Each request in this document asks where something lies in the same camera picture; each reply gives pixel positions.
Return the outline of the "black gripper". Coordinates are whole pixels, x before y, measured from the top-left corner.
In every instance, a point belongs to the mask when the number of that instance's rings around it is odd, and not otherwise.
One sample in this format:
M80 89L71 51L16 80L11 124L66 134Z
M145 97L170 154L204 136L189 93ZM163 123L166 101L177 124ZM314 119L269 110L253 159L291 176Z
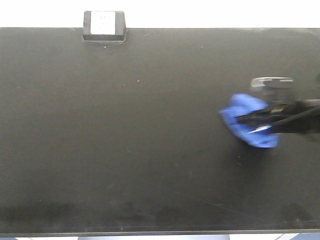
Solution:
M264 125L248 134L268 130L269 134L319 134L320 133L320 99L296 101L285 107L279 120L272 122L273 107L255 110L236 117L238 124Z

